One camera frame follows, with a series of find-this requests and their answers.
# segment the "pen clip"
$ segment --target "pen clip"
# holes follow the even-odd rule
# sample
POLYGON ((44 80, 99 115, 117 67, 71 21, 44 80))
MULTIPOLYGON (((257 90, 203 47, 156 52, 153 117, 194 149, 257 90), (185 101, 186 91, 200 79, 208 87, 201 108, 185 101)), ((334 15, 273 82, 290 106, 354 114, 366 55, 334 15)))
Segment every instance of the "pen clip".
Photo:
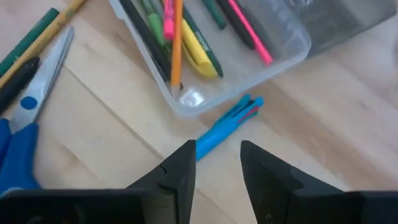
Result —
POLYGON ((251 96, 249 94, 244 95, 241 100, 239 100, 230 110, 228 110, 216 123, 214 126, 217 126, 223 122, 225 122, 228 119, 235 118, 242 114, 242 118, 244 118, 242 121, 250 118, 253 113, 249 114, 250 116, 245 117, 245 114, 250 112, 251 108, 255 108, 257 106, 257 109, 261 107, 264 104, 264 100, 261 97, 257 97, 255 100, 251 100, 251 96))

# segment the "plastic storage bin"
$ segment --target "plastic storage bin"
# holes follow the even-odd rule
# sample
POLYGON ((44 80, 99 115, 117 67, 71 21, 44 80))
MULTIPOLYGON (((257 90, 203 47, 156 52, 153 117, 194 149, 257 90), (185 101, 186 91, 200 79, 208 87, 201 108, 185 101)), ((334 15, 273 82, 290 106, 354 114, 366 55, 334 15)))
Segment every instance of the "plastic storage bin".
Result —
MULTIPOLYGON (((182 116, 196 116, 301 62, 311 47, 308 32, 283 1, 246 0, 246 5, 262 22, 272 43, 280 52, 277 60, 270 66, 265 66, 257 52, 241 42, 231 24, 224 30, 219 30, 201 0, 184 0, 185 6, 220 62, 224 78, 203 78, 190 67, 183 55, 181 81, 184 89, 178 98, 173 98, 169 86, 163 82, 147 47, 119 0, 109 1, 116 15, 125 21, 136 40, 165 99, 182 116)), ((140 8, 138 0, 132 2, 140 8)))

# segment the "wood grain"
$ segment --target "wood grain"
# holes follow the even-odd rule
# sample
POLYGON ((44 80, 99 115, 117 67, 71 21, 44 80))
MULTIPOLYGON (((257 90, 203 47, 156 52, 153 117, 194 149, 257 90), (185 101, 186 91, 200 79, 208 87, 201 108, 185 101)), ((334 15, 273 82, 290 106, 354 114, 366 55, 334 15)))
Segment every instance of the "wood grain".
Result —
MULTIPOLYGON (((68 2, 0 0, 0 58, 48 8, 68 2)), ((250 90, 265 106, 198 163, 192 223, 256 222, 244 139, 343 190, 398 188, 397 18, 250 90)), ((39 119, 34 172, 45 188, 126 187, 238 99, 180 118, 107 1, 88 1, 70 24, 75 39, 39 119)))

